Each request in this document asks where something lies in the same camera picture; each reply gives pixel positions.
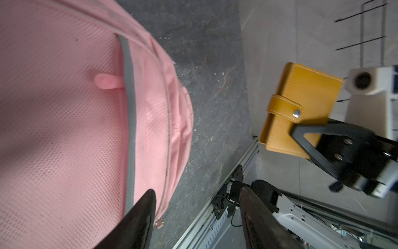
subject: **black cable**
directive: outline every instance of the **black cable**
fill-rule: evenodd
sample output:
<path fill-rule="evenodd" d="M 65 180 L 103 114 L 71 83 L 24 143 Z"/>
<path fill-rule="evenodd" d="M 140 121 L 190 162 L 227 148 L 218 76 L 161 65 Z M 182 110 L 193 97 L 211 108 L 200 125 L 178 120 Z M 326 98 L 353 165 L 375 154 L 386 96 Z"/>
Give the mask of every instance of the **black cable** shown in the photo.
<path fill-rule="evenodd" d="M 347 231 L 346 229 L 345 229 L 345 231 L 348 232 L 349 234 L 351 234 L 352 237 L 354 237 L 354 238 L 356 238 L 356 239 L 359 239 L 359 236 L 358 236 L 356 233 L 349 232 L 349 231 Z"/>
<path fill-rule="evenodd" d="M 317 212 L 315 212 L 315 211 L 312 211 L 311 209 L 307 209 L 307 208 L 302 208 L 304 211 L 306 211 L 306 212 L 308 212 L 308 213 L 310 213 L 312 216 L 318 216 L 318 218 L 325 218 L 325 217 L 323 217 L 322 215 L 320 215 L 320 214 L 318 214 Z"/>
<path fill-rule="evenodd" d="M 241 226 L 243 226 L 243 225 L 234 225 L 234 224 L 232 224 L 232 220 L 234 219 L 235 211 L 236 211 L 236 208 L 234 209 L 234 213 L 232 214 L 231 226 L 233 226 L 233 227 L 241 227 Z"/>
<path fill-rule="evenodd" d="M 312 213 L 311 215 L 312 215 L 315 219 L 317 219 L 317 220 L 323 222 L 323 224 L 325 224 L 326 226 L 328 226 L 328 225 L 326 224 L 326 222 L 324 222 L 320 217 L 315 216 L 314 213 Z"/>
<path fill-rule="evenodd" d="M 327 219 L 327 220 L 336 222 L 336 223 L 338 223 L 338 224 L 343 224 L 343 225 L 355 227 L 355 228 L 358 228 L 358 229 L 361 229 L 361 230 L 365 230 L 365 231 L 367 231 L 367 232 L 369 232 L 369 233 L 372 233 L 372 231 L 370 231 L 370 230 L 363 229 L 363 228 L 361 228 L 361 227 L 352 225 L 352 224 L 350 224 L 350 223 L 342 222 L 342 221 L 339 221 L 339 220 L 336 220 L 336 219 L 333 219 L 333 218 L 330 218 L 330 217 L 327 217 L 327 216 L 324 216 L 324 215 L 321 215 L 321 214 L 318 214 L 318 213 L 316 213 L 316 214 L 317 214 L 318 216 L 320 216 L 320 217 L 323 217 L 324 219 Z M 379 236 L 379 237 L 383 237 L 383 238 L 385 238 L 385 239 L 388 239 L 388 240 L 391 241 L 392 243 L 398 245 L 398 243 L 397 243 L 395 240 L 390 239 L 389 237 L 386 237 L 386 236 L 381 235 L 381 234 L 379 234 L 379 233 L 376 233 L 376 235 Z"/>
<path fill-rule="evenodd" d="M 346 100 L 337 100 L 336 102 L 338 102 L 338 103 L 343 103 L 344 101 L 348 101 L 349 99 L 346 99 Z"/>

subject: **pink mesh fabric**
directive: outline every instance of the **pink mesh fabric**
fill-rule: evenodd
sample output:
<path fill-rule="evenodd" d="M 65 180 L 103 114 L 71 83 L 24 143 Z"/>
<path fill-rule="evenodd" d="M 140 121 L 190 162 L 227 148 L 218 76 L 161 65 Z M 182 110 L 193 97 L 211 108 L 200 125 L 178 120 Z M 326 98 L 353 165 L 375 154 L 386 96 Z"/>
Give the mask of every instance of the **pink mesh fabric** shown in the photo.
<path fill-rule="evenodd" d="M 114 33 L 31 1 L 0 8 L 0 248 L 91 248 L 123 217 Z"/>
<path fill-rule="evenodd" d="M 154 189 L 160 218 L 193 126 L 170 57 L 111 0 L 1 6 L 0 248 L 91 248 L 123 217 L 129 130 L 117 35 L 134 66 L 134 202 Z"/>

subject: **metal bolt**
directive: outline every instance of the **metal bolt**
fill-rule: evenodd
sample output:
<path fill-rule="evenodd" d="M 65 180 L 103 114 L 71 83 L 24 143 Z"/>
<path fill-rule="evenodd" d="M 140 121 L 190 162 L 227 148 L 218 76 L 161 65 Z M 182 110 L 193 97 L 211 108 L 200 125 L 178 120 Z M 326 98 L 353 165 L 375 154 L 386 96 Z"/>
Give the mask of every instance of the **metal bolt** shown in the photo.
<path fill-rule="evenodd" d="M 300 117 L 300 114 L 301 114 L 301 112 L 300 112 L 299 109 L 296 109 L 296 110 L 293 111 L 293 117 L 295 117 L 295 118 Z"/>
<path fill-rule="evenodd" d="M 349 138 L 345 138 L 343 141 L 344 141 L 345 144 L 348 144 L 348 145 L 352 144 L 352 140 L 349 139 Z"/>
<path fill-rule="evenodd" d="M 335 154 L 334 154 L 334 158 L 336 158 L 336 159 L 339 160 L 339 161 L 343 160 L 343 156 L 340 155 L 339 153 L 335 153 Z"/>

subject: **wallet stitching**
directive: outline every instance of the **wallet stitching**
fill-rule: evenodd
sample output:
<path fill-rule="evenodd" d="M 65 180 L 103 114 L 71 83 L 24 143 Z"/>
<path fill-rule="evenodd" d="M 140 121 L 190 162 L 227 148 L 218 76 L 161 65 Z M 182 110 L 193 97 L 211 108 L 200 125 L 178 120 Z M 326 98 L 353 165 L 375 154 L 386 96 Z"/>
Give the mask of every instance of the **wallet stitching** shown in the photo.
<path fill-rule="evenodd" d="M 290 103 L 290 104 L 292 104 L 292 105 L 295 105 L 295 106 L 297 106 L 297 107 L 299 107 L 299 108 L 302 108 L 301 105 L 298 105 L 298 104 L 296 104 L 295 102 L 293 102 L 293 101 L 291 101 L 291 100 L 289 100 L 289 99 L 287 99 L 287 98 L 285 98 L 285 97 L 283 97 L 283 96 L 273 95 L 272 97 L 273 97 L 273 98 L 278 98 L 278 99 L 280 99 L 280 100 L 284 100 L 284 101 L 286 101 L 286 102 L 288 102 L 288 103 Z"/>
<path fill-rule="evenodd" d="M 309 68 L 306 68 L 306 67 L 303 67 L 303 66 L 301 66 L 301 65 L 293 65 L 293 67 L 292 67 L 292 71 L 291 71 L 291 74 L 289 75 L 289 78 L 287 79 L 287 85 L 285 86 L 285 90 L 284 90 L 284 92 L 285 92 L 285 94 L 287 94 L 288 93 L 288 90 L 289 90 L 289 86 L 290 86 L 290 84 L 291 84 L 291 78 L 293 77 L 293 75 L 294 75 L 294 73 L 295 73 L 295 68 L 296 67 L 300 67 L 300 68 L 303 68 L 303 69 L 306 69 L 306 70 L 309 70 L 309 71 L 311 71 L 311 72 L 314 72 L 314 73 L 317 73 L 317 74 L 319 74 L 319 75 L 323 75 L 323 76 L 326 76 L 326 77 L 328 77 L 328 78 L 332 78 L 332 79 L 335 79 L 335 80 L 337 80 L 337 78 L 335 78 L 335 77 L 331 77 L 331 76 L 329 76 L 329 75 L 326 75 L 326 74 L 324 74 L 324 73 L 320 73 L 320 72 L 317 72 L 317 71 L 314 71 L 314 70 L 311 70 L 311 69 L 309 69 Z M 273 141 L 273 139 L 274 139 L 274 136 L 273 136 L 273 133 L 274 133 L 274 128 L 275 128 L 275 126 L 277 125 L 277 123 L 278 123 L 278 118 L 277 118 L 277 116 L 275 116 L 275 118 L 274 118 L 274 125 L 272 125 L 273 127 L 272 127 L 272 129 L 271 129 L 271 131 L 270 131 L 270 143 Z M 277 148 L 274 148 L 274 147 L 270 147 L 269 146 L 269 148 L 270 149 L 273 149 L 273 150 L 275 150 L 275 151 L 283 151 L 283 152 L 287 152 L 287 153 L 289 153 L 290 155 L 296 155 L 296 156 L 308 156 L 307 155 L 307 153 L 297 153 L 297 152 L 293 152 L 293 151 L 287 151 L 287 150 L 284 150 L 284 149 L 277 149 Z"/>
<path fill-rule="evenodd" d="M 282 113 L 279 113 L 279 112 L 277 112 L 277 111 L 273 111 L 273 110 L 268 110 L 268 112 L 275 112 L 275 113 L 278 113 L 279 115 L 282 115 L 282 116 L 284 116 L 284 117 L 286 117 L 286 118 L 288 118 L 288 119 L 290 119 L 290 120 L 294 120 L 294 121 L 296 121 L 295 119 L 293 119 L 293 118 L 290 118 L 290 117 L 288 117 L 288 116 L 286 116 L 286 115 L 284 115 L 284 114 L 282 114 Z"/>
<path fill-rule="evenodd" d="M 297 67 L 297 65 L 293 65 L 293 67 L 292 67 L 292 71 L 291 71 L 291 74 L 289 75 L 289 78 L 287 79 L 287 85 L 285 86 L 285 90 L 284 90 L 284 92 L 287 94 L 287 91 L 288 91 L 288 89 L 289 89 L 289 86 L 290 86 L 290 84 L 291 84 L 291 78 L 293 77 L 293 75 L 294 75 L 294 73 L 295 73 L 295 68 Z M 274 118 L 274 125 L 272 125 L 272 128 L 271 128 L 271 132 L 270 132 L 270 143 L 273 141 L 273 139 L 274 139 L 274 136 L 273 136 L 273 133 L 274 133 L 274 129 L 275 129 L 275 126 L 277 125 L 277 123 L 278 123 L 278 118 L 277 118 L 277 116 L 275 116 L 275 118 Z M 303 154 L 303 153 L 297 153 L 297 152 L 293 152 L 293 151 L 287 151 L 287 150 L 284 150 L 284 149 L 277 149 L 277 148 L 274 148 L 274 147 L 269 147 L 270 149 L 274 149 L 274 150 L 276 150 L 276 151 L 283 151 L 283 152 L 288 152 L 289 154 L 294 154 L 294 155 L 298 155 L 298 156 L 308 156 L 307 155 L 307 153 L 305 153 L 305 154 Z"/>

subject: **gray zipper trim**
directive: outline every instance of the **gray zipper trim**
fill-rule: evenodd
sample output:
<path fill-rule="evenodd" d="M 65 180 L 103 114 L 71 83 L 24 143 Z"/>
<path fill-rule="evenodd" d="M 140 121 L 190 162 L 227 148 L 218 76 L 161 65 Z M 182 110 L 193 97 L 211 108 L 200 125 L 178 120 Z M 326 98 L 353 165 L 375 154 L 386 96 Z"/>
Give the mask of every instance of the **gray zipper trim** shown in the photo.
<path fill-rule="evenodd" d="M 126 179 L 126 215 L 134 205 L 134 180 L 135 180 L 135 132 L 137 126 L 135 110 L 134 69 L 131 60 L 129 42 L 126 38 L 118 35 L 123 54 L 123 79 L 127 97 L 127 111 L 129 119 L 129 151 L 127 159 Z"/>

